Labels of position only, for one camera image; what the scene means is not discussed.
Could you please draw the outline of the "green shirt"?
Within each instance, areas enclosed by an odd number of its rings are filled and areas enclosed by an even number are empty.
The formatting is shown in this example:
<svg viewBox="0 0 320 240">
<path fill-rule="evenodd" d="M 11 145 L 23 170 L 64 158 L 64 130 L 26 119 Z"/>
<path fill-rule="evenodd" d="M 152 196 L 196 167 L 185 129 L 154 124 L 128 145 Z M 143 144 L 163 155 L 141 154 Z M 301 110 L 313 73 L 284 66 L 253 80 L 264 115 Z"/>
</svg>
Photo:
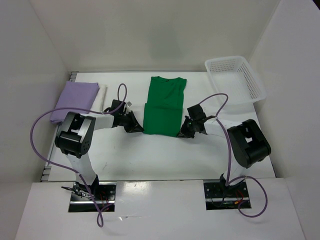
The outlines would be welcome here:
<svg viewBox="0 0 320 240">
<path fill-rule="evenodd" d="M 144 105 L 144 134 L 176 137 L 183 115 L 185 78 L 152 76 Z"/>
</svg>

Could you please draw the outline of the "white t shirt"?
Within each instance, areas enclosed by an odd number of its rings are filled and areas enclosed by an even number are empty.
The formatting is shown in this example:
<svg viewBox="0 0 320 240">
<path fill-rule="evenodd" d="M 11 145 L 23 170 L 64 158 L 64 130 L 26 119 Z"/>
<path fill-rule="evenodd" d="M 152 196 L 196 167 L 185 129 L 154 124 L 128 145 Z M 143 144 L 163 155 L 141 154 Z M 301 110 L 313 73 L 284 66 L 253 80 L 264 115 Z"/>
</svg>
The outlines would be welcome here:
<svg viewBox="0 0 320 240">
<path fill-rule="evenodd" d="M 107 88 L 108 87 L 105 84 L 100 84 L 98 86 L 98 92 L 91 106 L 92 111 L 101 112 L 103 110 Z"/>
</svg>

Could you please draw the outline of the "purple shirt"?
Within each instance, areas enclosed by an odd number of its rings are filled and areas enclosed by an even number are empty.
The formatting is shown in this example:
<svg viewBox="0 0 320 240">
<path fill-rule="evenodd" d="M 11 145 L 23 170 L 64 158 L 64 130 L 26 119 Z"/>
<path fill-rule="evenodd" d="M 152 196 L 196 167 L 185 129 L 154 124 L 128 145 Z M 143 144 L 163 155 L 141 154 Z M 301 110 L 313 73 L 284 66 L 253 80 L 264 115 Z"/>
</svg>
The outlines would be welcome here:
<svg viewBox="0 0 320 240">
<path fill-rule="evenodd" d="M 59 96 L 55 109 L 71 107 L 85 109 L 87 111 L 74 109 L 56 110 L 52 112 L 50 122 L 53 124 L 63 122 L 69 111 L 87 114 L 95 101 L 98 91 L 99 84 L 97 82 L 88 83 L 67 81 Z"/>
</svg>

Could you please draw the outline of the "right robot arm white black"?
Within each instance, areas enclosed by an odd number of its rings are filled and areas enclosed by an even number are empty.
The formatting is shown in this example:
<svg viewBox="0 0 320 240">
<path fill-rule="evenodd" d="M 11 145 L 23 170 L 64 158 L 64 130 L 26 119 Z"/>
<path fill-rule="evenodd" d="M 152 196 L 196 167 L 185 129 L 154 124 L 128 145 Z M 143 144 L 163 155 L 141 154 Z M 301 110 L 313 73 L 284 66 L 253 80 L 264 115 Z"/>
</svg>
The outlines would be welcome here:
<svg viewBox="0 0 320 240">
<path fill-rule="evenodd" d="M 226 140 L 227 169 L 219 178 L 219 191 L 225 197 L 237 191 L 237 186 L 247 177 L 247 169 L 263 161 L 272 152 L 265 135 L 253 119 L 236 122 L 214 115 L 201 119 L 186 116 L 177 137 L 193 139 L 196 133 Z"/>
</svg>

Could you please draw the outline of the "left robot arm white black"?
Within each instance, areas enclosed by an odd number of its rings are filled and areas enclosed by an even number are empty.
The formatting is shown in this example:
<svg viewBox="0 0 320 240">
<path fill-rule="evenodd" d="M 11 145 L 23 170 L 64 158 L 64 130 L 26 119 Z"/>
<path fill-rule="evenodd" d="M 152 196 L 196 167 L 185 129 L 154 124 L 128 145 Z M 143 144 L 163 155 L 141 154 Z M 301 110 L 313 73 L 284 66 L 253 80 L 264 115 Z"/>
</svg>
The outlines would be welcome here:
<svg viewBox="0 0 320 240">
<path fill-rule="evenodd" d="M 89 149 L 96 130 L 123 127 L 127 133 L 142 133 L 132 111 L 116 114 L 79 114 L 68 112 L 55 137 L 55 146 L 66 155 L 76 174 L 76 192 L 89 200 L 96 199 L 102 192 L 99 177 L 92 168 Z"/>
</svg>

